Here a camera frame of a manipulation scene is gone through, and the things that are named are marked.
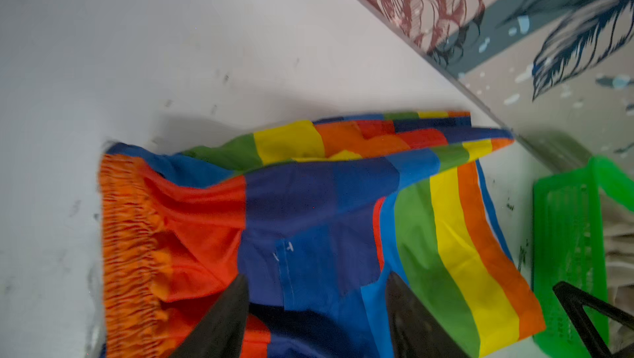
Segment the rainbow striped shorts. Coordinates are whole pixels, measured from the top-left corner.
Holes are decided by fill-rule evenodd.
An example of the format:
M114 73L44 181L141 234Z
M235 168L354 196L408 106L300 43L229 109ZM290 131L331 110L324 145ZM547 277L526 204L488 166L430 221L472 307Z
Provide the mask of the rainbow striped shorts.
M239 276L243 357L391 357L398 274L470 357L541 333L468 113L302 120L173 155L116 143L99 171L110 357L167 357Z

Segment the beige shorts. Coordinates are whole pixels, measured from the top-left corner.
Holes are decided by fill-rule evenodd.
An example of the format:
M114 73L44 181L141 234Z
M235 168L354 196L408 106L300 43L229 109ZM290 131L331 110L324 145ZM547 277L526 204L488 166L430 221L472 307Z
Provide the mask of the beige shorts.
M633 315L633 212L601 194L609 303Z

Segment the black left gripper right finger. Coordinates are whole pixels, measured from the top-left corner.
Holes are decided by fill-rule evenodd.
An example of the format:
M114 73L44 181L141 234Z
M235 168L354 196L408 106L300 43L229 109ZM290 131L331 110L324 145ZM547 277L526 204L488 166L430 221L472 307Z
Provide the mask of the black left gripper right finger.
M396 272L388 276L386 308L394 357L467 357Z

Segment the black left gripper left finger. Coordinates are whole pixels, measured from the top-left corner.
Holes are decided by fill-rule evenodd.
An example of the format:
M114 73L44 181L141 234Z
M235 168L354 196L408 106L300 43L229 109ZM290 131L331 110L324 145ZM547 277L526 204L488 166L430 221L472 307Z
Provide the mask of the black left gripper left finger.
M238 275L170 358L240 357L248 316L248 282Z

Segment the green plastic basket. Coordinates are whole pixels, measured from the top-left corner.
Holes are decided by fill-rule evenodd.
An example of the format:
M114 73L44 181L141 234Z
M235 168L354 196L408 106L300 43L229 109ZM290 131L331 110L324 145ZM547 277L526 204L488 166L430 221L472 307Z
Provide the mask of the green plastic basket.
M564 281L609 299L601 196L633 209L632 179L605 157L542 178L533 187L533 291L546 321L546 330L533 340L550 357L589 356L556 298L556 284Z

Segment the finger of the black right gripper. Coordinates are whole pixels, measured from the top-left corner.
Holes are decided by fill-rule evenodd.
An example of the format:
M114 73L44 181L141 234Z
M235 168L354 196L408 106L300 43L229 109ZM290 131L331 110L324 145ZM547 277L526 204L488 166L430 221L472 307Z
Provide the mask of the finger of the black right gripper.
M609 350L609 346L600 336L585 308L592 308L604 317L615 320L631 330L633 329L632 315L564 281L557 283L553 291L591 357L633 357L632 343L616 352Z

